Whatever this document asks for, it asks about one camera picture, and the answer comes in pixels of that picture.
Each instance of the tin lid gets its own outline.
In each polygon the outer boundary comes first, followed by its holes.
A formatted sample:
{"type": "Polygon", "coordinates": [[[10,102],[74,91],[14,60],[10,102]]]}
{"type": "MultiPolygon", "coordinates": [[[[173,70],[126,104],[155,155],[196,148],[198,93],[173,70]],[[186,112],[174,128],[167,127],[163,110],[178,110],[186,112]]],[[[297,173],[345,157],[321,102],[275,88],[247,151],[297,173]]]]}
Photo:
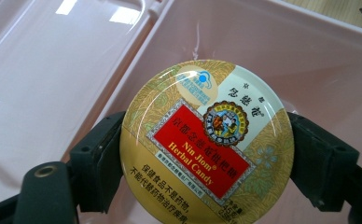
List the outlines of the tin lid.
{"type": "Polygon", "coordinates": [[[120,157],[141,205],[164,223],[254,222],[288,181],[294,143],[279,98],[241,66],[180,63],[137,93],[120,157]]]}

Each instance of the chinese characters on red label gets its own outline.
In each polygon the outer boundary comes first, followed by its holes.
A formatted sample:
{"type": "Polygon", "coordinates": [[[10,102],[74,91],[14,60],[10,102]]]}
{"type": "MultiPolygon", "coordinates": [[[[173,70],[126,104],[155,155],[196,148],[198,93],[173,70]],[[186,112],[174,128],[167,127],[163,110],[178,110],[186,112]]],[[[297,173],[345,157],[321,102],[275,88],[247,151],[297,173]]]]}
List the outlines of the chinese characters on red label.
{"type": "Polygon", "coordinates": [[[210,141],[202,121],[185,105],[153,137],[218,199],[250,167],[232,148],[210,141]]]}

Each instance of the candy tin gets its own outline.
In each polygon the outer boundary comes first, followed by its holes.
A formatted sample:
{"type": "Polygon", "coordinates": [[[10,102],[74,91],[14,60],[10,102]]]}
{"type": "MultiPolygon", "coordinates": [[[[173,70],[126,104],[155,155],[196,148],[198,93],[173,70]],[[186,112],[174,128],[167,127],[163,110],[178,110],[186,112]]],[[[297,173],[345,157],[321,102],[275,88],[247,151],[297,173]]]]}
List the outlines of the candy tin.
{"type": "Polygon", "coordinates": [[[252,223],[289,179],[287,113],[258,76],[215,60],[154,76],[122,124],[120,157],[141,205],[163,223],[252,223]]]}

